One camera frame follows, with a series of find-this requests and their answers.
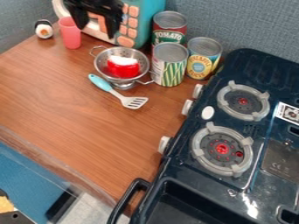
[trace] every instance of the orange button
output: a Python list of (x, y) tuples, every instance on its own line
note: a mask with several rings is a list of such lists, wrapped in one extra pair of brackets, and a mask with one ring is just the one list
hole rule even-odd
[(128, 28), (126, 26), (124, 26), (124, 25), (121, 24), (120, 33), (122, 35), (127, 35), (127, 30), (128, 30)]
[(94, 14), (92, 12), (88, 12), (87, 14), (88, 14), (89, 18), (98, 18), (98, 16), (99, 16), (99, 15), (96, 15), (96, 14)]
[(139, 8), (136, 6), (129, 7), (129, 15), (133, 18), (138, 17), (139, 15)]
[(107, 32), (107, 27), (106, 27), (106, 24), (105, 24), (105, 18), (103, 16), (98, 16), (98, 21), (99, 21), (99, 26), (100, 26), (101, 32), (108, 33)]
[(127, 13), (128, 13), (128, 9), (129, 9), (129, 6), (128, 6), (127, 3), (125, 3), (125, 4), (123, 5), (122, 12), (123, 12), (124, 14), (127, 14)]
[(135, 39), (137, 37), (137, 30), (129, 28), (128, 35), (129, 35), (129, 37)]
[(136, 28), (138, 26), (138, 20), (133, 17), (129, 18), (129, 26)]
[(121, 46), (126, 46), (126, 47), (133, 47), (135, 44), (135, 41), (131, 38), (126, 38), (123, 36), (118, 37), (117, 39), (118, 44)]

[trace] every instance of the toy stove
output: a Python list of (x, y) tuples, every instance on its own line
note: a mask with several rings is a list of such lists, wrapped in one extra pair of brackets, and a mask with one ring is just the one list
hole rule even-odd
[(299, 65), (237, 50), (193, 98), (130, 223), (299, 223)]

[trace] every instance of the red food item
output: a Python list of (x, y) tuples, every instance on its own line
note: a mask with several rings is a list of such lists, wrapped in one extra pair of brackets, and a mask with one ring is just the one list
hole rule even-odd
[(139, 74), (139, 63), (136, 59), (113, 56), (108, 60), (108, 71), (117, 78), (133, 78)]

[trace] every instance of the metal colander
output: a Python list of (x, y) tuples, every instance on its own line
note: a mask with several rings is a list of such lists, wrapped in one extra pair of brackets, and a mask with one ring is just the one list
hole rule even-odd
[[(98, 48), (105, 48), (106, 50), (100, 52), (99, 54), (95, 55), (94, 50)], [(142, 78), (149, 70), (150, 70), (150, 62), (149, 59), (144, 55), (144, 53), (123, 46), (116, 46), (111, 48), (106, 48), (103, 45), (95, 46), (91, 51), (90, 54), (95, 57), (94, 59), (94, 67), (95, 69), (102, 75), (104, 79), (111, 82), (113, 86), (119, 89), (129, 89), (132, 88), (136, 81), (146, 85), (151, 83), (150, 82), (140, 82), (138, 79)], [(126, 58), (133, 58), (137, 59), (139, 62), (140, 70), (139, 75), (134, 78), (115, 78), (112, 74), (110, 74), (107, 70), (108, 66), (108, 59), (111, 55), (114, 56), (122, 56)]]

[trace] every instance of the slotted spatula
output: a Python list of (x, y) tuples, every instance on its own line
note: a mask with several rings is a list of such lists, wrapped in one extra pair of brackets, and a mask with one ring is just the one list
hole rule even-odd
[(105, 80), (100, 78), (99, 76), (95, 74), (89, 74), (88, 78), (95, 86), (98, 88), (101, 88), (102, 90), (109, 92), (113, 96), (117, 97), (121, 100), (122, 106), (127, 109), (139, 109), (142, 107), (148, 100), (148, 97), (126, 97), (122, 94), (117, 93), (115, 90), (112, 89), (112, 87), (107, 83)]

